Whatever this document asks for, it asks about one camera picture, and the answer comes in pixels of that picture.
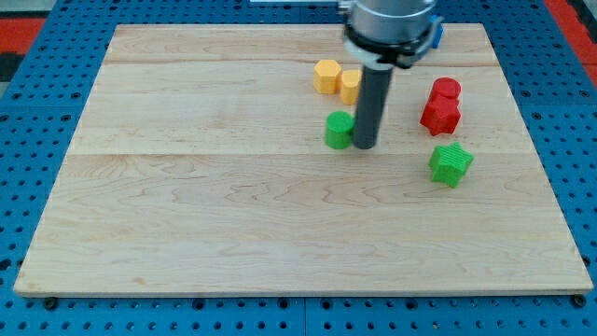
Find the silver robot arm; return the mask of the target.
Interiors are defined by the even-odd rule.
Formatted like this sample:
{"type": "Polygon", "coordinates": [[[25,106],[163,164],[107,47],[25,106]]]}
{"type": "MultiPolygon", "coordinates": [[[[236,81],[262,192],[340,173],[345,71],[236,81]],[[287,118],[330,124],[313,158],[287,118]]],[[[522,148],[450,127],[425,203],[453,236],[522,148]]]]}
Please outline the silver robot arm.
{"type": "Polygon", "coordinates": [[[365,67],[409,69],[434,47],[444,18],[436,0],[345,0],[343,45],[365,67]]]}

